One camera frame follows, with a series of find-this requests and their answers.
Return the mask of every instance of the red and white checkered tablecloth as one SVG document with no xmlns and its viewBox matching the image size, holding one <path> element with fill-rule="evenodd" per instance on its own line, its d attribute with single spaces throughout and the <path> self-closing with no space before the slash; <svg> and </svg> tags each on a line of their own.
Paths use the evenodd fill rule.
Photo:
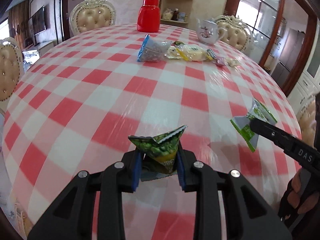
<svg viewBox="0 0 320 240">
<path fill-rule="evenodd" d="M 222 42 L 213 50 L 240 58 L 240 67 L 137 62 L 144 36 L 135 25 L 83 33 L 51 49 L 19 82 L 6 113 L 3 152 L 13 190 L 33 222 L 80 170 L 103 171 L 134 149 L 128 135 L 154 136 L 181 125 L 188 125 L 182 146 L 198 160 L 218 171 L 238 169 L 269 204 L 280 200 L 299 165 L 265 138 L 252 153 L 230 123 L 246 115 L 255 97 L 277 127 L 300 138 L 278 85 Z M 161 25 L 151 36 L 207 48 L 194 31 L 179 27 Z M 192 239 L 195 199 L 181 191 L 177 176 L 140 183 L 123 196 L 127 239 Z"/>
</svg>

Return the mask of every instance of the white teapot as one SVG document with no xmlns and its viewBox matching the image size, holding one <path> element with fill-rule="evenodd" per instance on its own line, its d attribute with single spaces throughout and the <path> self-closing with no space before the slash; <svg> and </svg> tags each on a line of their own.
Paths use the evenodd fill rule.
<svg viewBox="0 0 320 240">
<path fill-rule="evenodd" d="M 214 22 L 213 18 L 209 20 L 197 19 L 197 22 L 197 37 L 199 41 L 205 44 L 213 45 L 227 34 L 227 30 L 222 27 L 219 27 Z"/>
</svg>

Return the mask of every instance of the red container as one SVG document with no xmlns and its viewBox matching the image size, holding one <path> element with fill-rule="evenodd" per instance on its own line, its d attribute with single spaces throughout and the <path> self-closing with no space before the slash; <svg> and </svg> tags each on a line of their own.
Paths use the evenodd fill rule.
<svg viewBox="0 0 320 240">
<path fill-rule="evenodd" d="M 143 0 L 137 22 L 137 30 L 144 33 L 156 33 L 160 28 L 159 0 Z"/>
</svg>

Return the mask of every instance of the beige upholstered chair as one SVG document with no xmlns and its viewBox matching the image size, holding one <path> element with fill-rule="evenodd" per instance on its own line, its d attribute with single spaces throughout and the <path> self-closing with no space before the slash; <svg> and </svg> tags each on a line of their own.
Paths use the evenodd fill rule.
<svg viewBox="0 0 320 240">
<path fill-rule="evenodd" d="M 116 10 L 106 0 L 84 0 L 71 12 L 69 23 L 74 35 L 114 25 Z"/>
<path fill-rule="evenodd" d="M 13 38 L 0 40 L 0 111 L 5 112 L 9 98 L 24 74 L 22 53 Z"/>
<path fill-rule="evenodd" d="M 316 135 L 316 100 L 314 94 L 309 96 L 297 114 L 302 141 L 313 147 Z"/>
<path fill-rule="evenodd" d="M 227 34 L 221 41 L 243 52 L 250 44 L 252 32 L 247 24 L 234 16 L 218 16 L 215 23 L 225 28 Z"/>
</svg>

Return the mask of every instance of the human hand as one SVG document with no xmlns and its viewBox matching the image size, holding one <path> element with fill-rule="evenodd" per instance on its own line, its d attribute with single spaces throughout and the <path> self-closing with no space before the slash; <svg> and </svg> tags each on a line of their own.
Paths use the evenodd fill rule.
<svg viewBox="0 0 320 240">
<path fill-rule="evenodd" d="M 293 191 L 291 191 L 288 195 L 288 202 L 289 204 L 296 209 L 300 204 L 300 197 L 298 195 L 298 192 L 301 189 L 301 181 L 300 181 L 300 173 L 301 169 L 298 170 L 296 175 L 293 177 L 291 185 L 293 188 Z M 313 193 L 311 196 L 309 196 L 306 201 L 299 207 L 298 214 L 304 214 L 313 209 L 319 200 L 319 192 Z"/>
</svg>

